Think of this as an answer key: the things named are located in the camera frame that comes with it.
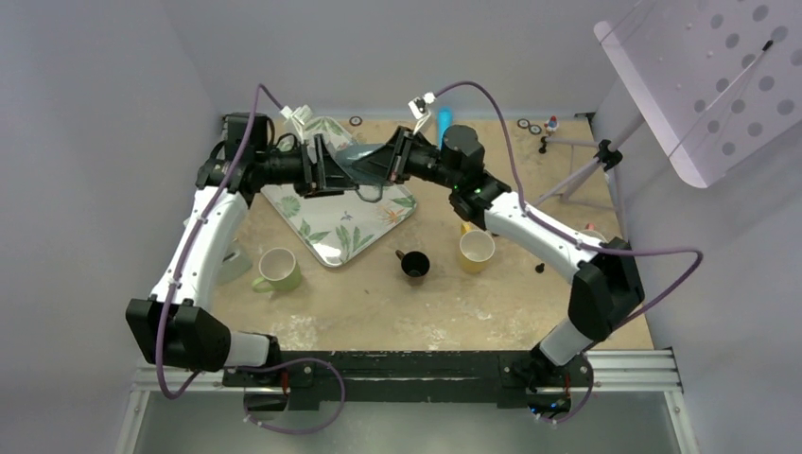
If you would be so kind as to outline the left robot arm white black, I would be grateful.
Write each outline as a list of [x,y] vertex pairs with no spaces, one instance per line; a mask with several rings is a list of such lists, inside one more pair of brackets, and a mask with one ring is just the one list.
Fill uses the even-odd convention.
[[353,165],[351,147],[332,149],[317,133],[287,150],[270,139],[271,119],[231,113],[207,160],[198,170],[192,211],[165,273],[144,299],[132,299],[126,322],[145,361],[196,372],[244,368],[257,386],[282,374],[278,340],[235,331],[210,309],[213,289],[257,192],[287,184],[302,198],[339,196],[369,184]]

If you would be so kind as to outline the brown small mug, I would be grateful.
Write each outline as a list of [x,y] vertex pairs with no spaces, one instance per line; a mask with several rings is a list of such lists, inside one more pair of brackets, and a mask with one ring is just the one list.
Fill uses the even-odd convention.
[[419,251],[404,253],[396,250],[395,255],[400,260],[402,272],[408,278],[423,278],[430,271],[430,260],[425,253]]

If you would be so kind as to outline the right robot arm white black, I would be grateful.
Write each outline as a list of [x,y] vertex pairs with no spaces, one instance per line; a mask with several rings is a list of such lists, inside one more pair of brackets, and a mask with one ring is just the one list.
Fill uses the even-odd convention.
[[568,281],[566,317],[532,350],[533,377],[552,385],[567,374],[568,362],[605,341],[644,301],[639,272],[620,238],[603,242],[545,215],[533,220],[536,209],[486,170],[484,155],[476,131],[456,125],[439,147],[400,127],[385,144],[344,148],[335,159],[358,184],[418,178],[448,188],[462,220],[511,240]]

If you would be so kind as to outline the dark grey mug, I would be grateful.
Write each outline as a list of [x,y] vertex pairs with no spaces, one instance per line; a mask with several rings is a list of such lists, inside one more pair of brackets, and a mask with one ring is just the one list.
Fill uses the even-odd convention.
[[380,147],[381,144],[352,144],[334,155],[334,160],[357,183],[355,192],[358,198],[367,203],[382,201],[385,179],[375,172],[359,169],[357,161],[374,154]]

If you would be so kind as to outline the light green mug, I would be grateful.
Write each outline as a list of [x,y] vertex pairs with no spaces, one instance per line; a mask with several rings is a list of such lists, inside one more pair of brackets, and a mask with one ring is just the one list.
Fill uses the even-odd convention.
[[263,253],[258,271],[259,276],[252,282],[252,290],[257,293],[294,290],[303,278],[295,254],[285,248]]

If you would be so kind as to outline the yellow mug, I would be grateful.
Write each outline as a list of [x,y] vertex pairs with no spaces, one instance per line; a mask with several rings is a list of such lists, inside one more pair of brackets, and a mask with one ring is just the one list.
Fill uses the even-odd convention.
[[464,272],[479,273],[487,268],[496,252],[496,243],[490,234],[470,223],[461,225],[459,264]]

